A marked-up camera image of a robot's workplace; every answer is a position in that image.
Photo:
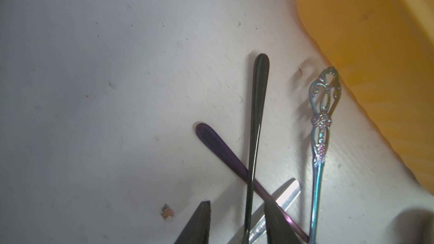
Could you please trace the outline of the yellow plastic storage box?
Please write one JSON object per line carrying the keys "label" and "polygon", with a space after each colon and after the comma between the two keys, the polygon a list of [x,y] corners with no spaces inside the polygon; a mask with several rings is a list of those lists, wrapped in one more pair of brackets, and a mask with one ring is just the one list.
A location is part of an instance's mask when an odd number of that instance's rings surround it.
{"label": "yellow plastic storage box", "polygon": [[434,0],[297,0],[307,33],[380,133],[434,189]]}

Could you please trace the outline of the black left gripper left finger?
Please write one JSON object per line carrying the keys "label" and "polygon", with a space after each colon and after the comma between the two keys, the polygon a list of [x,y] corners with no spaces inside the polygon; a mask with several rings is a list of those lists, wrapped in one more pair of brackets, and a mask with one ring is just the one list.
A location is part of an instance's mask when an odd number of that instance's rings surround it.
{"label": "black left gripper left finger", "polygon": [[176,239],[175,244],[208,244],[210,223],[211,202],[202,201]]}

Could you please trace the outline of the black handled spoon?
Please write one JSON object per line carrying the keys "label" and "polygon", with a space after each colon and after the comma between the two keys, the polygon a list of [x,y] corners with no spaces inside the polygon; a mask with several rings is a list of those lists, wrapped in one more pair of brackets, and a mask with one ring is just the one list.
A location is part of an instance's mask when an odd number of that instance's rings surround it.
{"label": "black handled spoon", "polygon": [[258,155],[258,144],[261,132],[263,110],[270,70],[270,60],[266,54],[259,54],[254,62],[252,86],[252,111],[250,123],[250,143],[248,162],[248,187],[246,191],[246,206],[243,231],[243,244],[249,242],[252,221],[255,169]]}

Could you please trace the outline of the gold bowl spoon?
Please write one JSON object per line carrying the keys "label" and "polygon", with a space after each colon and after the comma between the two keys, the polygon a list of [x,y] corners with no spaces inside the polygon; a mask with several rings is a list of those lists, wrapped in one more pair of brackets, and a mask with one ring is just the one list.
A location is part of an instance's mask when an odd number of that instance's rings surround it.
{"label": "gold bowl spoon", "polygon": [[316,243],[319,202],[326,153],[330,140],[332,114],[341,97],[339,73],[334,67],[323,70],[309,87],[309,101],[313,110],[310,145],[313,155],[313,194],[309,243]]}

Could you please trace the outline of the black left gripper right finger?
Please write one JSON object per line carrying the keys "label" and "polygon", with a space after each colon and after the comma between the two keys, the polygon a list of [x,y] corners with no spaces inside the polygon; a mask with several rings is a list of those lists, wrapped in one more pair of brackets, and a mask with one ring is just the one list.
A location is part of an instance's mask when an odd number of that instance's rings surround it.
{"label": "black left gripper right finger", "polygon": [[275,201],[264,202],[264,214],[268,244],[301,244]]}

